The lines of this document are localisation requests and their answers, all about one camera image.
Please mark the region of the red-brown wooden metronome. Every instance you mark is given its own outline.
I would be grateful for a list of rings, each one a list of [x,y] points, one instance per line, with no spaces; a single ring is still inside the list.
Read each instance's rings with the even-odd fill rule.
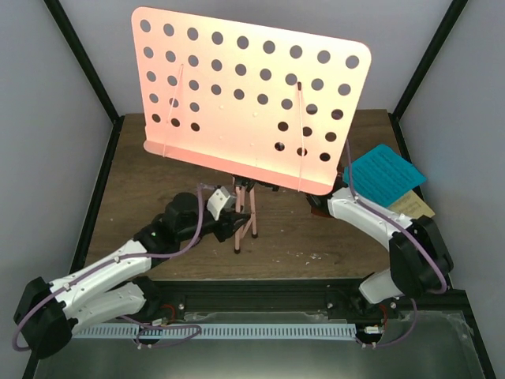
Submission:
[[[331,199],[330,194],[326,195],[307,194],[306,199],[310,204],[311,213],[314,216],[332,218],[332,215],[330,214],[330,210],[328,207],[328,201]]]

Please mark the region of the pink tripod music stand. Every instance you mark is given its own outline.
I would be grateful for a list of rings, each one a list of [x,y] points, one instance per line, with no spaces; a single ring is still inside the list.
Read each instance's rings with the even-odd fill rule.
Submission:
[[[365,44],[147,6],[131,26],[147,152],[331,191],[372,63]]]

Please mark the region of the blue sheet music booklet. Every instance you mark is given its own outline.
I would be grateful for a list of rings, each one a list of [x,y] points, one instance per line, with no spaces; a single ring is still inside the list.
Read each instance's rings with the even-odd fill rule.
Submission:
[[[413,164],[385,144],[377,145],[351,166],[354,191],[385,208],[426,181]]]

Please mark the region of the yellow sheet music page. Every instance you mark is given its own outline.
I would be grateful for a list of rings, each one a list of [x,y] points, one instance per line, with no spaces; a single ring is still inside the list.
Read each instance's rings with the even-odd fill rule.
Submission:
[[[414,219],[421,216],[433,217],[435,215],[435,212],[413,190],[401,196],[388,209]]]

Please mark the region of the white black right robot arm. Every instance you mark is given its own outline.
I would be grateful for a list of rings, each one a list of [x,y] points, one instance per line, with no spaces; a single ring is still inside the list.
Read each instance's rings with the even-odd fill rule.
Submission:
[[[388,298],[416,299],[447,290],[447,275],[454,263],[432,218],[413,219],[392,212],[347,186],[307,198],[312,208],[356,227],[389,253],[390,268],[366,277],[358,288],[360,292],[351,297],[350,307],[356,316],[372,316],[379,303]]]

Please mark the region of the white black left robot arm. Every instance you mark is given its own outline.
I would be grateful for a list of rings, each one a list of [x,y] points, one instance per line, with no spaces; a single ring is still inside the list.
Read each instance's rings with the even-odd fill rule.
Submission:
[[[44,359],[93,325],[117,317],[155,317],[161,294],[144,274],[188,252],[206,235],[225,242],[250,225],[255,212],[244,211],[237,201],[224,187],[208,199],[201,192],[179,193],[113,253],[59,279],[31,280],[13,316],[13,349]]]

